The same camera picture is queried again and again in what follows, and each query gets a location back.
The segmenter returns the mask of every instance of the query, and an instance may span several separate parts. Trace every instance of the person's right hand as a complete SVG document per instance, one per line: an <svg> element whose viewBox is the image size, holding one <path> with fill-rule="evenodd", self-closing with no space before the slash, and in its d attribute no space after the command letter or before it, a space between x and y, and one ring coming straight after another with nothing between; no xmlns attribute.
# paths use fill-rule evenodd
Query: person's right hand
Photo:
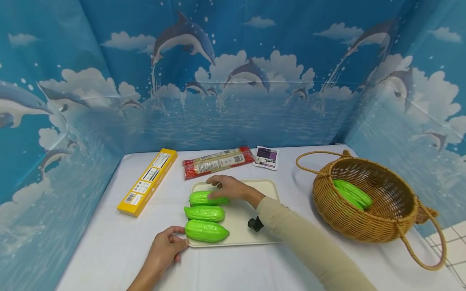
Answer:
<svg viewBox="0 0 466 291"><path fill-rule="evenodd" d="M218 190L212 191L209 194L209 199L217 199L220 197L243 199L256 209L260 201L265 197L253 187L226 175L212 176L207 179L206 183L217 186L218 188Z"/></svg>

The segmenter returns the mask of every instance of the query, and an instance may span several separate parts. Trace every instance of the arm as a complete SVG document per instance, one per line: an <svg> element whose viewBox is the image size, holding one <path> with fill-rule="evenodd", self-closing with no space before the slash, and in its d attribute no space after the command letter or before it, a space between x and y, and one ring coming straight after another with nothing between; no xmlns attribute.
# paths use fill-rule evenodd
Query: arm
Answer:
<svg viewBox="0 0 466 291"><path fill-rule="evenodd" d="M210 198L239 198L259 213L260 221L279 237L314 273L328 291L377 291L358 266L325 233L280 202L233 177L219 175L207 180L219 190Z"/></svg>
<svg viewBox="0 0 466 291"><path fill-rule="evenodd" d="M180 226L171 226L155 236L146 261L127 291L151 291L173 262L181 260L180 252L189 246L186 239L176 236L184 233Z"/></svg>

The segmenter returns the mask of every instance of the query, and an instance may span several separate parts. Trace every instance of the tile floor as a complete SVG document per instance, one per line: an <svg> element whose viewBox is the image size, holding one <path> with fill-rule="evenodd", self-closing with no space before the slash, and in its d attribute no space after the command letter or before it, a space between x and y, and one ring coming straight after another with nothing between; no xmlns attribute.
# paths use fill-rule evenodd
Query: tile floor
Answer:
<svg viewBox="0 0 466 291"><path fill-rule="evenodd" d="M447 268L466 289L466 221L443 230L447 253ZM440 255L441 244L438 233L425 238L433 250Z"/></svg>

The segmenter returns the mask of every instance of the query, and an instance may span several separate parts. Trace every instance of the red package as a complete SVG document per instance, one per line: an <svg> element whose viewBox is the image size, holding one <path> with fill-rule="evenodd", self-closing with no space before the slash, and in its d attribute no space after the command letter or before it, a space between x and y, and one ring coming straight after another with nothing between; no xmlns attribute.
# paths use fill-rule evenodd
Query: red package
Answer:
<svg viewBox="0 0 466 291"><path fill-rule="evenodd" d="M229 149L194 160L184 160L185 180L211 174L232 167L238 167L255 161L249 147Z"/></svg>

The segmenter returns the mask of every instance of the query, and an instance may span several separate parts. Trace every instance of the hand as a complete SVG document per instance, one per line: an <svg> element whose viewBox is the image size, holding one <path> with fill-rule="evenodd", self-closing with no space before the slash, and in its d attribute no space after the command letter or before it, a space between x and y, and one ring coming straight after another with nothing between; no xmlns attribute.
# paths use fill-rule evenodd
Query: hand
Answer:
<svg viewBox="0 0 466 291"><path fill-rule="evenodd" d="M217 186L219 189L212 191L208 196L209 199L217 199L220 197L243 199L256 209L265 197L253 187L247 186L243 182L226 175L212 176L207 179L206 183L212 184L212 186Z"/></svg>
<svg viewBox="0 0 466 291"><path fill-rule="evenodd" d="M185 233L185 228L170 226L157 234L152 242L145 265L152 266L155 271L164 273L173 261L181 261L180 252L189 246L189 241L179 238L174 233Z"/></svg>
<svg viewBox="0 0 466 291"><path fill-rule="evenodd" d="M180 252L189 246L189 241L175 233L184 232L184 227L171 226L155 236L146 261L128 291L152 290L173 261L181 260Z"/></svg>

